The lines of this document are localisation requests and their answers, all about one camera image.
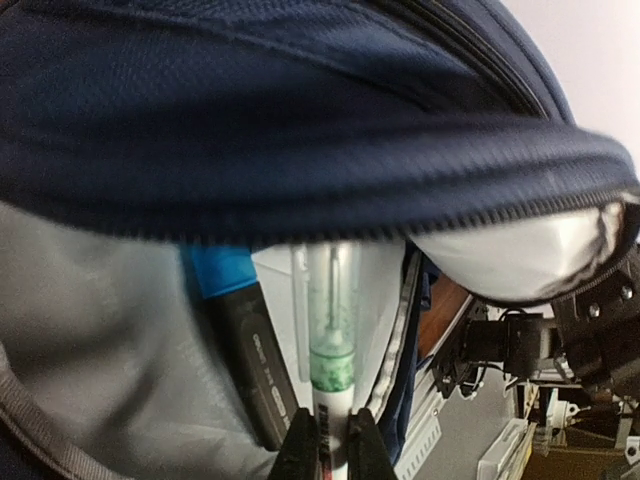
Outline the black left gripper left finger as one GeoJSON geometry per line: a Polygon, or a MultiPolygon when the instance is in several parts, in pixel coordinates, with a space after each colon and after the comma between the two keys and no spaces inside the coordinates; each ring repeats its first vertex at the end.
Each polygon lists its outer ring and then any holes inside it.
{"type": "Polygon", "coordinates": [[[269,473],[269,480],[314,480],[318,472],[319,434],[307,408],[299,408],[269,473]]]}

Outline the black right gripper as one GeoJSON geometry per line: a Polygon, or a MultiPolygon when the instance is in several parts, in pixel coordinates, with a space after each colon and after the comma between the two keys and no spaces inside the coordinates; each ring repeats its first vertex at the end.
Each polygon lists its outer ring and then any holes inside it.
{"type": "Polygon", "coordinates": [[[639,251],[597,283],[552,303],[562,350],[582,387],[639,398],[639,251]]]}

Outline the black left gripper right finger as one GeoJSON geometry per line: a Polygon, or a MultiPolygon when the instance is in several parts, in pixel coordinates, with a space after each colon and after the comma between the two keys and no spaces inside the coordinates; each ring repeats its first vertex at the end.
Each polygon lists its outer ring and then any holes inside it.
{"type": "Polygon", "coordinates": [[[349,480],[395,479],[383,438],[367,408],[349,417],[347,463],[349,480]]]}

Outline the white marker pen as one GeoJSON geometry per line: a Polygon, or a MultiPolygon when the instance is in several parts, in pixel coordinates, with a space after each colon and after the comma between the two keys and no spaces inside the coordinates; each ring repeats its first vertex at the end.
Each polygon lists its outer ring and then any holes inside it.
{"type": "Polygon", "coordinates": [[[349,242],[307,249],[310,382],[323,479],[346,479],[354,402],[361,248],[349,242]]]}

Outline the blue cap black marker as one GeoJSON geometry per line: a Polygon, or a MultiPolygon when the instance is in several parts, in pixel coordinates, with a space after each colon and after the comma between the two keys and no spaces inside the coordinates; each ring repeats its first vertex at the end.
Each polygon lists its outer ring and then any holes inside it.
{"type": "Polygon", "coordinates": [[[192,246],[181,259],[201,330],[220,349],[256,439],[279,450],[298,402],[251,252],[192,246]]]}

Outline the navy blue student backpack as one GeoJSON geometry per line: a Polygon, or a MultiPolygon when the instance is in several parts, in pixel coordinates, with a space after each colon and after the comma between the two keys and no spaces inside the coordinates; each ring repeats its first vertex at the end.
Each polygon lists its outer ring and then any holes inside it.
{"type": "Polygon", "coordinates": [[[311,384],[307,249],[361,248],[357,350],[367,246],[405,244],[361,407],[395,469],[430,271],[537,306],[638,233],[629,153],[498,1],[5,1],[1,475],[269,479],[184,247],[290,249],[311,384]]]}

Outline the white power adapter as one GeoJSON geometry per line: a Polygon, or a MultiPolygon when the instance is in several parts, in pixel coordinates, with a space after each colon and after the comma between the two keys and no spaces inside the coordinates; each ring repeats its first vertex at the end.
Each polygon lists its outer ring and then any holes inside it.
{"type": "MultiPolygon", "coordinates": [[[[364,267],[360,289],[361,318],[355,356],[357,409],[368,402],[394,328],[404,255],[402,242],[367,246],[370,262],[364,267]]],[[[299,378],[290,249],[274,246],[254,253],[252,258],[298,403],[310,407],[311,384],[299,378]]]]}

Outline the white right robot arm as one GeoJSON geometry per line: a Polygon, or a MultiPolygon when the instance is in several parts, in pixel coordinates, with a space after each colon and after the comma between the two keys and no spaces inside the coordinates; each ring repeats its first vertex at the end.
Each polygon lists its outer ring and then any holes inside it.
{"type": "Polygon", "coordinates": [[[639,248],[603,276],[551,303],[553,316],[522,309],[464,330],[461,361],[500,364],[520,381],[606,390],[639,398],[639,248]]]}

